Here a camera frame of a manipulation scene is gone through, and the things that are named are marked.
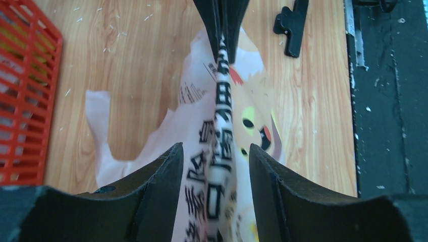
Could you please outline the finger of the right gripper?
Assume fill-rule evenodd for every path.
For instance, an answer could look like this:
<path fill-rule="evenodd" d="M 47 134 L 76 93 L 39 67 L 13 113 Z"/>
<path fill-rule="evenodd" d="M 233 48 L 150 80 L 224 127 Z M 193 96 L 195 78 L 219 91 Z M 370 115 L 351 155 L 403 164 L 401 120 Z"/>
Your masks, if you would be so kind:
<path fill-rule="evenodd" d="M 215 62 L 218 59 L 221 24 L 218 0 L 193 0 L 200 17 L 205 25 L 208 40 L 211 46 Z"/>
<path fill-rule="evenodd" d="M 239 33 L 249 0 L 221 0 L 221 25 L 229 64 L 236 59 Z"/>

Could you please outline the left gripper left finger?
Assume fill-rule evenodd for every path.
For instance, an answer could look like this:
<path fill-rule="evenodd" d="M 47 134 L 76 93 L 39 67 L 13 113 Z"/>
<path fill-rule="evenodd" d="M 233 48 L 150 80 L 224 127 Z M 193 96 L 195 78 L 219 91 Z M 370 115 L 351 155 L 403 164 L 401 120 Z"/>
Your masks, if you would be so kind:
<path fill-rule="evenodd" d="M 183 164 L 183 144 L 176 143 L 130 175 L 79 194 L 77 241 L 171 241 Z"/>

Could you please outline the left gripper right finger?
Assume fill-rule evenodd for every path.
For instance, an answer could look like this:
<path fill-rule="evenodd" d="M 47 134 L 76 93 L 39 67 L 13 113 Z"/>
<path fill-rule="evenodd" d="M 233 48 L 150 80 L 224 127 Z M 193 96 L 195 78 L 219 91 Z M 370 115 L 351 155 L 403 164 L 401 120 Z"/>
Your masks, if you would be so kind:
<path fill-rule="evenodd" d="M 261 241 L 414 241 L 397 196 L 361 199 L 332 191 L 255 144 L 249 165 Z"/>

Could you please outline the black bag clip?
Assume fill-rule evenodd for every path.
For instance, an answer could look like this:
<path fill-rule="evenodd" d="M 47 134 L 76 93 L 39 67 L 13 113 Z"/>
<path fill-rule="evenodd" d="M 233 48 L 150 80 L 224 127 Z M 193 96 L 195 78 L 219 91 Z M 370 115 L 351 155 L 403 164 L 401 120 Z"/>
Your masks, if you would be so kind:
<path fill-rule="evenodd" d="M 293 9 L 282 7 L 276 15 L 273 32 L 287 36 L 284 54 L 298 58 L 301 51 L 309 0 L 295 0 Z"/>

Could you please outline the pink cat litter bag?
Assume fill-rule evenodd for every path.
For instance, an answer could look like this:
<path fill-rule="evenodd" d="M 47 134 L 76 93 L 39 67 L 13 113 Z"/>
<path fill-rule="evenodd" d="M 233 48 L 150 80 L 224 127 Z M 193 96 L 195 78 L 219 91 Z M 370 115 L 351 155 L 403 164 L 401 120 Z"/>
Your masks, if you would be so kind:
<path fill-rule="evenodd" d="M 190 44 L 179 104 L 168 110 L 134 160 L 117 160 L 108 143 L 110 94 L 86 92 L 85 113 L 96 150 L 96 182 L 111 184 L 182 143 L 184 167 L 173 241 L 258 241 L 249 176 L 249 149 L 258 145 L 285 164 L 274 115 L 274 92 L 258 48 L 240 30 L 230 84 L 217 88 L 205 30 Z"/>

